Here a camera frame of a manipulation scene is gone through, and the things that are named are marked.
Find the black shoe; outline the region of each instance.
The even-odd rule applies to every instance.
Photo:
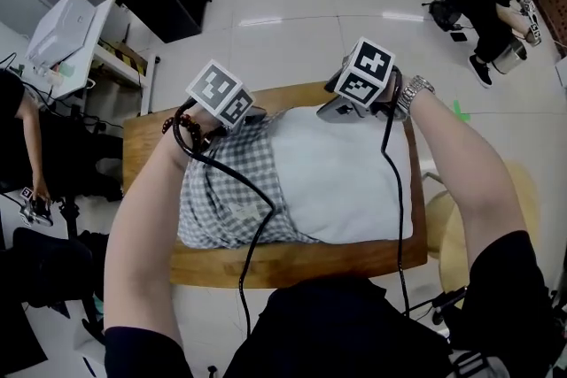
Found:
[[[480,85],[485,89],[489,89],[493,86],[493,81],[490,79],[490,72],[486,63],[479,63],[477,56],[473,54],[469,57],[469,66],[472,72],[477,76]]]

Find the forearm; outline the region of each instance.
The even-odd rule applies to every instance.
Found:
[[[525,229],[514,184],[493,147],[431,92],[417,94],[411,115],[459,207],[471,266],[490,243]]]
[[[150,329],[181,344],[169,259],[187,164],[170,128],[124,197],[106,251],[105,328]]]
[[[107,284],[152,282],[169,276],[177,236],[179,196],[189,159],[171,128],[124,197],[107,252]]]
[[[34,174],[41,174],[43,172],[42,132],[39,125],[38,111],[31,111],[22,121],[29,164]]]
[[[526,36],[530,31],[530,27],[524,20],[524,17],[514,13],[510,8],[496,5],[496,13],[498,18],[516,30],[521,36]]]

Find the plaid shirt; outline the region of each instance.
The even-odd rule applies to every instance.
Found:
[[[268,134],[278,117],[266,117],[256,125],[243,125],[238,134],[217,138],[205,154],[244,175],[276,206],[259,243],[317,243],[295,228],[284,201]],[[268,213],[269,206],[240,181],[197,160],[188,165],[179,210],[179,237],[185,245],[235,249],[250,244]]]

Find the watch strap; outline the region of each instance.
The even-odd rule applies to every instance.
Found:
[[[435,94],[435,88],[422,76],[414,77],[411,82],[403,89],[398,99],[398,107],[409,115],[409,108],[416,95],[423,89],[428,89]]]

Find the white towel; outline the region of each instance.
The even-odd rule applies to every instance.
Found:
[[[398,186],[380,153],[385,121],[319,119],[319,107],[291,109],[270,130],[276,170],[297,230],[325,243],[395,240]],[[400,172],[403,237],[413,233],[408,141],[395,121],[386,149]]]

